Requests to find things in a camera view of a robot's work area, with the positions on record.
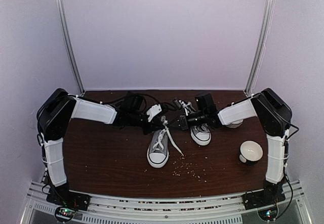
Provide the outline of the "white fluted ceramic bowl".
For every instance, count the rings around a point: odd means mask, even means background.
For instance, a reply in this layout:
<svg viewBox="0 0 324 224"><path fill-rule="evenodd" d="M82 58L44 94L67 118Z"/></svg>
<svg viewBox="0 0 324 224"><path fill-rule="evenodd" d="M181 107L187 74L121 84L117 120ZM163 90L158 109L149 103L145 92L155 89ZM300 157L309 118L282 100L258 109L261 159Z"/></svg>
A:
<svg viewBox="0 0 324 224"><path fill-rule="evenodd" d="M238 120L238 121L235 121L235 122L232 122L230 124L227 124L225 125L227 128L238 128L242 125L243 123L243 120Z"/></svg>

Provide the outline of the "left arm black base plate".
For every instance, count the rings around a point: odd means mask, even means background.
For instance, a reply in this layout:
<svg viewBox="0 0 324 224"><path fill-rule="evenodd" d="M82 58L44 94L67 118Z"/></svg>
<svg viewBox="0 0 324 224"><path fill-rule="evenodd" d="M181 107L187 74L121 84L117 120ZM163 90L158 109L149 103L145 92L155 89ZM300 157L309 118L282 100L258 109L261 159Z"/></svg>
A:
<svg viewBox="0 0 324 224"><path fill-rule="evenodd" d="M70 191L63 191L60 193L57 190L50 189L46 197L46 201L75 210L87 211L90 198L91 197L87 194L80 194Z"/></svg>

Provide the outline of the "front aluminium rail frame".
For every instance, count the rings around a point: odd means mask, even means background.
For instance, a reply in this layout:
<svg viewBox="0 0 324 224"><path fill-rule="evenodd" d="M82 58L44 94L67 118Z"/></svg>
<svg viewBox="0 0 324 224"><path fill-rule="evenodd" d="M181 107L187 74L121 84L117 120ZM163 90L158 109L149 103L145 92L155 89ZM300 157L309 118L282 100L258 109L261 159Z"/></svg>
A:
<svg viewBox="0 0 324 224"><path fill-rule="evenodd" d="M283 186L286 199L277 204L246 209L243 193L147 199L91 194L87 210L75 213L70 223L265 223L267 210L277 210L275 223L313 223L298 181Z"/></svg>

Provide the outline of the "right aluminium frame post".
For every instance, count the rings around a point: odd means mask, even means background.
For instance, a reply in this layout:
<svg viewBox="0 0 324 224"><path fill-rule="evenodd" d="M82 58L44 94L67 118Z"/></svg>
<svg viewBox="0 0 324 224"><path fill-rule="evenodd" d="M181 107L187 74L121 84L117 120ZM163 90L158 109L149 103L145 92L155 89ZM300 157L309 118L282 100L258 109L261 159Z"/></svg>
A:
<svg viewBox="0 0 324 224"><path fill-rule="evenodd" d="M252 62L252 67L245 88L245 94L247 96L250 96L253 93L253 89L256 85L256 81L259 75L259 71L265 53L266 39L270 31L274 3L275 0L265 0L264 13L262 18L259 38L258 38L256 51Z"/></svg>

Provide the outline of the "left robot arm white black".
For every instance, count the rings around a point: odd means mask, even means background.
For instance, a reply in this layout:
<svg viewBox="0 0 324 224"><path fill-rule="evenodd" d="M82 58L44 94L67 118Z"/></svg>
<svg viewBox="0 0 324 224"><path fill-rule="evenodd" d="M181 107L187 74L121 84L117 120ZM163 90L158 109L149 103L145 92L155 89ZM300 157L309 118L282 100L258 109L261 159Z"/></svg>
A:
<svg viewBox="0 0 324 224"><path fill-rule="evenodd" d="M165 109L154 98L154 104L146 104L147 94L127 92L112 101L95 101L73 95L62 88L56 89L39 108L36 114L37 140L42 148L42 161L47 168L52 195L62 206L73 201L64 169L63 143L69 124L73 119L99 122L118 127L140 127L144 134L161 128L157 121Z"/></svg>

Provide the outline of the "black and white bowl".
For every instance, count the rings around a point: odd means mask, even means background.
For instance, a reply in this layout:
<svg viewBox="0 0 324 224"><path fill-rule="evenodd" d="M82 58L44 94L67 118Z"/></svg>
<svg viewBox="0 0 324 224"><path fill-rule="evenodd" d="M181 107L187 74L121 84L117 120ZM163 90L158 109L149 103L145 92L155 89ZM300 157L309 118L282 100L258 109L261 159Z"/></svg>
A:
<svg viewBox="0 0 324 224"><path fill-rule="evenodd" d="M239 160L245 165L255 165L263 157L262 147L254 141L245 141L239 148Z"/></svg>

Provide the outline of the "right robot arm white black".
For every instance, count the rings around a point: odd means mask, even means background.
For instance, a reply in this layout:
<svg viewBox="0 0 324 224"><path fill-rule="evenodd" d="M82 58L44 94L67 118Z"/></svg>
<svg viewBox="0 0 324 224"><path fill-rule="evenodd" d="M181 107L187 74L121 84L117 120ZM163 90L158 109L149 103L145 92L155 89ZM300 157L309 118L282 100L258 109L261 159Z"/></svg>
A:
<svg viewBox="0 0 324 224"><path fill-rule="evenodd" d="M278 196L285 182L289 157L289 138L292 111L290 107L270 88L251 95L241 101L233 102L218 110L211 94L195 98L198 110L183 100L174 98L178 110L184 110L179 117L179 127L187 130L192 126L206 124L211 128L242 124L243 120L257 117L266 133L268 142L268 163L260 201L271 204Z"/></svg>

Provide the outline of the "grey sneaker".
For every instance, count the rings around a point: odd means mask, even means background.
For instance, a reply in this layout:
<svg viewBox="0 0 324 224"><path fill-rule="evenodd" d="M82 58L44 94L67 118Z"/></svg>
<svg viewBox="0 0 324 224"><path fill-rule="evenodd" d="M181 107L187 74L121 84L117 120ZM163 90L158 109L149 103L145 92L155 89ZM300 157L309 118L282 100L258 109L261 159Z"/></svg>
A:
<svg viewBox="0 0 324 224"><path fill-rule="evenodd" d="M181 156L184 156L183 152L172 138L168 127L168 121L165 116L161 117L161 122L163 128L154 132L146 154L148 163L153 168L162 168L167 163L170 156L168 147L169 142L181 154Z"/></svg>
<svg viewBox="0 0 324 224"><path fill-rule="evenodd" d="M206 124L192 126L190 128L192 139L200 146L206 146L211 141L211 132Z"/></svg>

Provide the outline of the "left aluminium frame post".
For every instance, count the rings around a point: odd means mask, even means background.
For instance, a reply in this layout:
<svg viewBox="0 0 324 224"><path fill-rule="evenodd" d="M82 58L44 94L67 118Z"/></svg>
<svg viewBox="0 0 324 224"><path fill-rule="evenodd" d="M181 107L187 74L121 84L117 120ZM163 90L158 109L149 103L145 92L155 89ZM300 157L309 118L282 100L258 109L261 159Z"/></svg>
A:
<svg viewBox="0 0 324 224"><path fill-rule="evenodd" d="M78 90L81 94L85 93L85 88L82 83L82 79L79 73L79 69L75 60L75 55L72 47L72 42L68 30L68 24L67 24L67 19L66 19L66 14L65 14L65 8L64 8L64 1L63 0L56 0L57 4L57 10L60 18L60 23L61 23L61 28L63 32L63 40L65 43L67 55L68 55L68 60L71 65L71 70L72 74L74 76L76 85L78 87Z"/></svg>

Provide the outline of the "aluminium frame post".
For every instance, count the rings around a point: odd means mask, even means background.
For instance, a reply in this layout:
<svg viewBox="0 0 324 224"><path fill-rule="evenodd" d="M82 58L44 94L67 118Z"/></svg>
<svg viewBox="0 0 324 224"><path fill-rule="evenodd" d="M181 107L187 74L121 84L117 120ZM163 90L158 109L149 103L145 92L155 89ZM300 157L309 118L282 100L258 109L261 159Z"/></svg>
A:
<svg viewBox="0 0 324 224"><path fill-rule="evenodd" d="M256 81L259 75L259 71L265 53L266 39L270 31L274 3L275 0L265 0L264 13L262 18L259 38L258 38L256 51L252 62L252 67L245 88L245 94L247 96L250 96L253 93L253 89L256 85Z"/></svg>
<svg viewBox="0 0 324 224"><path fill-rule="evenodd" d="M72 42L68 30L68 24L67 24L67 19L66 19L66 14L65 14L65 8L64 8L64 1L63 0L56 0L57 4L57 10L60 18L60 23L61 23L61 28L63 32L63 40L65 43L67 55L68 55L68 60L71 65L71 70L72 74L74 76L76 85L78 87L78 90L81 94L85 93L85 88L82 83L82 79L79 73L79 69L75 60L75 55L72 47Z"/></svg>

